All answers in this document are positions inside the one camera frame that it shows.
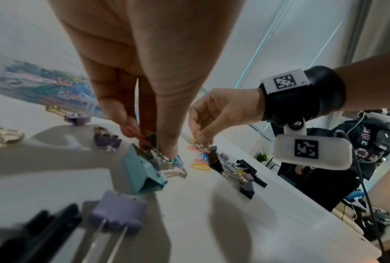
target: qr-like marker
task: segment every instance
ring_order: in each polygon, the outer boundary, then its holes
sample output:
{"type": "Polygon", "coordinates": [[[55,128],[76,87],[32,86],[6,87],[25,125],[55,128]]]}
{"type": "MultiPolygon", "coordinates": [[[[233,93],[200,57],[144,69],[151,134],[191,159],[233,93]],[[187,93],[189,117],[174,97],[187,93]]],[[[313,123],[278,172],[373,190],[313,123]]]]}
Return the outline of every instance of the qr-like marker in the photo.
{"type": "Polygon", "coordinates": [[[291,74],[274,79],[277,89],[288,88],[296,85],[296,81],[291,74]]]}
{"type": "Polygon", "coordinates": [[[295,156],[318,159],[318,141],[296,139],[295,156]]]}

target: teal binder clip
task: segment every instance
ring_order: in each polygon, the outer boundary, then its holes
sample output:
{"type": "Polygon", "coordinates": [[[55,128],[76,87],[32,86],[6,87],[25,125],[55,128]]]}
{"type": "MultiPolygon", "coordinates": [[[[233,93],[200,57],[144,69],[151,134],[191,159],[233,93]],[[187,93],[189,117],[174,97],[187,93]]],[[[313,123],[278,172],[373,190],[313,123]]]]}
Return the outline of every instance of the teal binder clip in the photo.
{"type": "Polygon", "coordinates": [[[158,164],[134,144],[125,154],[123,164],[134,195],[162,190],[167,184],[166,176],[158,164]]]}

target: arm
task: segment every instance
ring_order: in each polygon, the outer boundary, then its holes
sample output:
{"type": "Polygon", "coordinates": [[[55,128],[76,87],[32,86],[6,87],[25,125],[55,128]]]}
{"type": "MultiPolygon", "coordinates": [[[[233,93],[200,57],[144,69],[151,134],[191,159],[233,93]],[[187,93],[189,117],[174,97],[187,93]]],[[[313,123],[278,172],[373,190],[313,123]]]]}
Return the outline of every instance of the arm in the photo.
{"type": "Polygon", "coordinates": [[[390,108],[390,52],[335,69],[347,89],[342,110],[390,108]]]}

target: wristband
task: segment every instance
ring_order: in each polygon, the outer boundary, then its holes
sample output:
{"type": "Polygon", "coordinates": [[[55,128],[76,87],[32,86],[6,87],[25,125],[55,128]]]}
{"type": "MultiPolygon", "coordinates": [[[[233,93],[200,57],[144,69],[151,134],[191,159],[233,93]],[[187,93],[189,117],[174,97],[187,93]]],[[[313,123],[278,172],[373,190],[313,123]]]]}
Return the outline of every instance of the wristband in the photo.
{"type": "Polygon", "coordinates": [[[340,110],[346,99],[342,79],[330,68],[315,66],[289,71],[262,80],[265,96],[262,120],[283,127],[340,110]]]}

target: table surface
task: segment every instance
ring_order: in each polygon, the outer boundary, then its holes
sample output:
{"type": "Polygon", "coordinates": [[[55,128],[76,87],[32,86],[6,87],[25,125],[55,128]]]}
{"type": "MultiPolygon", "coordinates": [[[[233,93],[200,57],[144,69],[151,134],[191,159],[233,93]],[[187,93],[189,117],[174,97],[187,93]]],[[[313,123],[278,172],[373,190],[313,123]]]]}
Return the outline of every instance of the table surface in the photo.
{"type": "MultiPolygon", "coordinates": [[[[106,190],[128,192],[120,159],[136,142],[124,137],[117,152],[97,150],[95,125],[120,133],[108,120],[74,127],[44,106],[0,95],[0,126],[26,134],[22,143],[0,146],[0,242],[40,209],[54,212],[77,203],[84,223],[52,262],[81,262],[94,231],[87,215],[106,190]]],[[[255,184],[249,200],[217,172],[192,169],[196,152],[181,137],[188,177],[169,178],[163,191],[139,197],[149,203],[144,227],[123,241],[114,262],[377,262],[380,251],[345,223],[224,137],[215,143],[249,162],[268,186],[255,184]]],[[[116,238],[98,238],[93,262],[106,261],[104,246],[111,249],[116,238]]]]}

